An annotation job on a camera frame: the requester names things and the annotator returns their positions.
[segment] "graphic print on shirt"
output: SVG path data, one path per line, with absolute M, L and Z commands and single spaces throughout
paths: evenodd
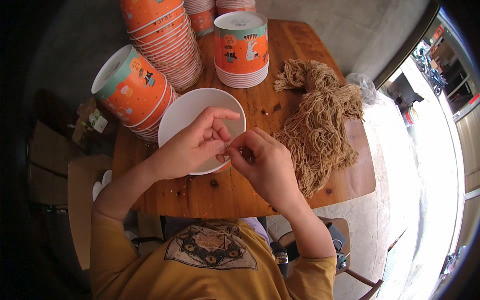
M 191 225 L 172 239 L 164 259 L 199 268 L 257 270 L 257 261 L 235 225 Z

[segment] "bowl rim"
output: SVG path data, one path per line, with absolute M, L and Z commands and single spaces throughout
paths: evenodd
M 178 105 L 177 103 L 180 103 L 180 99 L 185 96 L 185 95 L 188 95 L 190 93 L 194 93 L 194 92 L 198 92 L 198 90 L 215 90 L 215 92 L 218 92 L 220 91 L 221 93 L 224 93 L 224 94 L 227 94 L 228 96 L 230 96 L 230 98 L 232 98 L 235 103 L 237 103 L 237 105 L 240 107 L 240 118 L 243 120 L 243 131 L 240 133 L 244 133 L 246 130 L 247 130 L 247 118 L 245 117 L 245 112 L 243 111 L 243 107 L 242 105 L 240 104 L 240 102 L 233 96 L 231 95 L 230 93 L 224 91 L 224 90 L 221 90 L 221 89 L 218 89 L 218 88 L 213 88 L 213 87 L 204 87 L 204 88 L 197 88 L 197 89 L 194 89 L 194 90 L 191 90 L 183 95 L 181 95 L 180 97 L 178 97 L 177 100 L 175 100 L 171 105 L 170 107 L 167 108 L 165 114 L 164 114 L 164 117 L 168 114 L 168 111 L 171 110 L 172 107 L 175 107 L 175 105 Z M 158 135 L 157 135 L 157 143 L 158 143 L 158 148 L 160 148 L 161 146 L 163 146 L 164 144 L 160 145 L 160 133 L 161 133 L 161 127 L 162 127 L 162 124 L 164 124 L 164 120 L 165 118 L 162 118 L 162 120 L 160 121 L 160 124 L 158 125 Z M 221 163 L 218 167 L 215 167 L 211 170 L 208 170 L 208 171 L 204 171 L 204 172 L 190 172 L 189 175 L 206 175 L 206 174 L 210 174 L 210 173 L 213 173 L 215 171 L 218 171 L 219 169 L 223 168 L 228 162 L 230 161 L 230 158 L 227 158 L 225 159 L 225 161 L 223 163 Z

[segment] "motorcycle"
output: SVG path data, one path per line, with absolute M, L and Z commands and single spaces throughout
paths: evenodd
M 418 56 L 417 68 L 420 70 L 420 72 L 427 74 L 428 81 L 433 86 L 433 92 L 435 93 L 435 96 L 440 96 L 442 94 L 442 90 L 447 85 L 447 81 L 442 77 L 437 69 L 432 68 L 430 65 L 432 59 L 427 55 L 424 55 L 423 48 L 419 50 Z

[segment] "string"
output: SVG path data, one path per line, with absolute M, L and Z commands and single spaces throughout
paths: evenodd
M 295 88 L 307 93 L 274 137 L 290 150 L 299 189 L 311 198 L 326 185 L 332 170 L 357 163 L 344 120 L 362 119 L 362 99 L 359 86 L 341 84 L 331 68 L 314 60 L 285 62 L 274 89 Z

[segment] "cardboard box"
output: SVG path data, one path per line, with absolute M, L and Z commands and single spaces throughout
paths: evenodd
M 90 268 L 90 231 L 93 206 L 92 189 L 112 169 L 108 156 L 84 156 L 72 159 L 68 166 L 68 210 L 73 245 L 82 270 Z
M 67 179 L 30 165 L 32 199 L 47 205 L 67 204 Z
M 59 175 L 68 175 L 68 163 L 83 153 L 65 137 L 41 122 L 36 123 L 30 146 L 30 161 Z
M 65 137 L 37 122 L 29 147 L 29 182 L 32 201 L 47 205 L 67 204 L 70 159 L 83 153 Z

